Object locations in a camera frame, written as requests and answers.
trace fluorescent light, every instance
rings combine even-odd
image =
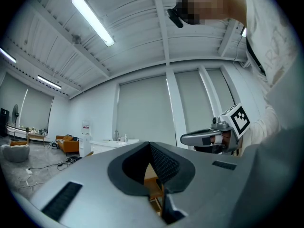
[[[5,50],[0,48],[0,52],[2,52],[3,55],[5,55],[8,59],[12,60],[14,63],[16,63],[15,58],[13,58],[10,54],[8,54]]]
[[[105,42],[105,44],[110,47],[114,45],[114,40],[110,34],[106,31],[104,26],[100,23],[99,19],[93,13],[89,5],[85,0],[72,0],[73,5],[78,9],[83,17],[89,22],[100,38]]]
[[[56,87],[56,88],[58,88],[58,89],[61,89],[61,86],[56,85],[56,84],[54,84],[54,83],[48,81],[46,78],[43,78],[43,77],[41,77],[41,76],[39,76],[39,75],[38,75],[37,78],[38,78],[38,79],[41,79],[42,81],[44,81],[44,82],[46,82],[46,83],[48,83],[49,85],[52,85],[52,86],[54,86],[54,87]]]
[[[247,32],[246,32],[245,26],[243,27],[241,34],[242,34],[242,37],[246,37],[247,36]]]

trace orange sofa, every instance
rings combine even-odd
[[[64,153],[68,153],[68,152],[79,152],[79,141],[73,141],[73,137],[66,135],[66,136],[56,136],[56,140],[57,139],[63,139],[63,143],[61,143],[60,141],[56,141],[56,143],[58,144],[58,146],[60,147],[60,149],[64,152]]]

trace hand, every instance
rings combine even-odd
[[[229,147],[230,137],[231,137],[231,131],[229,131],[229,132],[224,132],[224,133],[222,134],[222,136],[223,136],[222,144],[224,144],[226,147]],[[212,144],[214,144],[215,136],[211,136],[211,137],[210,137],[210,141],[211,141]]]

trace wooden table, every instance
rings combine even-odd
[[[44,135],[40,135],[40,134],[36,134],[36,133],[27,133],[28,143],[29,143],[30,138],[43,139],[43,146],[44,146],[44,137],[45,137]]]
[[[157,175],[153,169],[153,167],[151,166],[151,164],[148,165],[147,170],[146,170],[146,174],[144,176],[144,179],[151,179],[151,178],[156,178]]]

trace bottle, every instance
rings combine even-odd
[[[117,131],[114,132],[113,141],[117,141],[117,137],[116,136],[117,136]]]

